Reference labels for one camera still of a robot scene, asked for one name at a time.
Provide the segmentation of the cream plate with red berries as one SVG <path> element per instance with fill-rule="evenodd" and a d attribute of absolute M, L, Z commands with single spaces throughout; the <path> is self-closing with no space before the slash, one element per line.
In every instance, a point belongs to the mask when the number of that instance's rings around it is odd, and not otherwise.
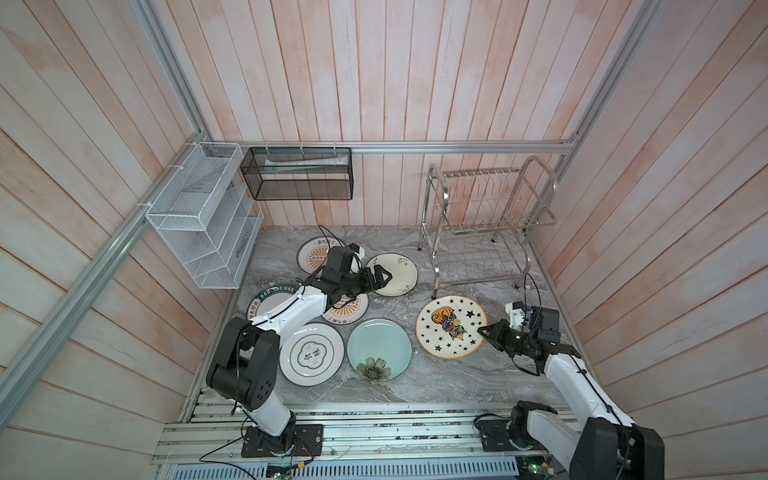
<path fill-rule="evenodd" d="M 374 256 L 366 264 L 370 268 L 376 265 L 382 266 L 392 275 L 392 279 L 384 288 L 376 290 L 378 295 L 398 297 L 407 294 L 416 286 L 418 269 L 408 257 L 398 253 L 383 253 Z"/>

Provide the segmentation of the white star patterned plate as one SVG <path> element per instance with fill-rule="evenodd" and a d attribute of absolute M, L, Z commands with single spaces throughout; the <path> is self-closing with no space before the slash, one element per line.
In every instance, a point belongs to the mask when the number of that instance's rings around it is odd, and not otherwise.
<path fill-rule="evenodd" d="M 478 333 L 489 325 L 484 309 L 474 300 L 448 295 L 433 299 L 418 314 L 415 335 L 422 348 L 440 359 L 458 359 L 477 351 L 484 342 Z"/>

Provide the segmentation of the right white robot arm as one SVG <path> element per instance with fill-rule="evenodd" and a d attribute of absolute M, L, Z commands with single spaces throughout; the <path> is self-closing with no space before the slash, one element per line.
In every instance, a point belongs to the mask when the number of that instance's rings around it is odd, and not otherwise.
<path fill-rule="evenodd" d="M 663 479 L 665 446 L 653 429 L 639 426 L 613 402 L 586 369 L 581 355 L 556 330 L 521 330 L 509 320 L 480 327 L 478 333 L 510 358 L 534 362 L 535 376 L 557 387 L 575 415 L 569 427 L 547 405 L 520 401 L 506 430 L 519 450 L 543 447 L 571 479 Z"/>

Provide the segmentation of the green rim lettered plate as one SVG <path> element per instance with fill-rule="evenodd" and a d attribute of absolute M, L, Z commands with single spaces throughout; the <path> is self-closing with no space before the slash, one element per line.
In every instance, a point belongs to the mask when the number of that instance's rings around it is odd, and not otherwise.
<path fill-rule="evenodd" d="M 265 314 L 290 299 L 297 287 L 291 284 L 277 284 L 260 291 L 250 302 L 247 309 L 247 319 Z"/>

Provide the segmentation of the white plate green clover outline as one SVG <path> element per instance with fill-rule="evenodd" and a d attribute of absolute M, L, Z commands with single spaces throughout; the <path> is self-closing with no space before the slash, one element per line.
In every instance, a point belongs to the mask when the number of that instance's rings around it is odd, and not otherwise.
<path fill-rule="evenodd" d="M 345 344 L 332 326 L 310 323 L 281 347 L 280 369 L 292 384 L 313 387 L 331 379 L 345 357 Z"/>

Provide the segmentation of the stainless steel dish rack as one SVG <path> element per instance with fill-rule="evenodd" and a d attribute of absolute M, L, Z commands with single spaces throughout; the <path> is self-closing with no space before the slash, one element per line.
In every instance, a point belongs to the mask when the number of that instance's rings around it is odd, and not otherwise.
<path fill-rule="evenodd" d="M 434 275 L 431 297 L 489 282 L 520 287 L 531 270 L 529 237 L 557 223 L 548 205 L 557 187 L 557 174 L 538 156 L 519 167 L 475 171 L 444 171 L 432 164 L 418 244 Z"/>

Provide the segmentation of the sunburst plate near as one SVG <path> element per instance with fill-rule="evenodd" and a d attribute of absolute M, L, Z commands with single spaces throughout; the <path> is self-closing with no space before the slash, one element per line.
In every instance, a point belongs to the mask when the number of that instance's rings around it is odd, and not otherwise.
<path fill-rule="evenodd" d="M 359 321 L 369 308 L 367 294 L 360 294 L 354 300 L 344 296 L 333 308 L 322 314 L 322 318 L 333 325 L 350 325 Z"/>

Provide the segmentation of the mint green flower plate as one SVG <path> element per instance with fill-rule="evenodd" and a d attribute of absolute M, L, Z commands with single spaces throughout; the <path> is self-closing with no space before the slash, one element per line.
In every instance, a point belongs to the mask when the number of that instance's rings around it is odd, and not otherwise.
<path fill-rule="evenodd" d="M 401 326 L 381 318 L 358 325 L 347 340 L 346 352 L 359 377 L 369 382 L 386 382 L 407 369 L 412 346 Z"/>

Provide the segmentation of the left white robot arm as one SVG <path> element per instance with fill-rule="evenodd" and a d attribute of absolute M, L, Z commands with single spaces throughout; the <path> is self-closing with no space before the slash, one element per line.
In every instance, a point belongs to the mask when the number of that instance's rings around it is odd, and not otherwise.
<path fill-rule="evenodd" d="M 241 406 L 255 426 L 281 439 L 295 414 L 273 393 L 282 345 L 309 321 L 344 297 L 386 287 L 393 274 L 362 264 L 358 245 L 334 246 L 325 263 L 311 273 L 288 300 L 252 320 L 234 318 L 225 325 L 206 374 L 206 385 Z"/>

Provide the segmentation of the small sunburst plate far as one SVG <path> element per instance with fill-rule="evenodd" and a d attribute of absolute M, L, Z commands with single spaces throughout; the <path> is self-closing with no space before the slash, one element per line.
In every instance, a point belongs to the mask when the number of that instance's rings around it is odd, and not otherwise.
<path fill-rule="evenodd" d="M 342 246 L 342 243 L 333 237 L 319 236 L 308 240 L 296 255 L 299 268 L 307 274 L 313 273 L 325 264 L 328 251 L 336 246 Z"/>

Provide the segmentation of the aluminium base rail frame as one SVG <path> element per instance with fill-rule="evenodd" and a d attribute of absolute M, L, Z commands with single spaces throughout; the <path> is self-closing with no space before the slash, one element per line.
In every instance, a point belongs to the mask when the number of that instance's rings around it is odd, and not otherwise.
<path fill-rule="evenodd" d="M 519 400 L 547 404 L 575 431 L 582 428 L 554 386 L 520 378 L 499 388 L 473 382 L 407 392 L 404 381 L 366 383 L 348 379 L 318 387 L 283 384 L 278 393 L 300 424 L 324 427 L 321 459 L 467 456 L 481 449 L 476 424 L 482 414 L 506 417 Z M 184 465 L 202 463 L 232 470 L 241 461 L 250 421 L 232 401 L 205 387 L 179 423 L 165 426 L 150 462 L 153 478 L 166 478 Z"/>

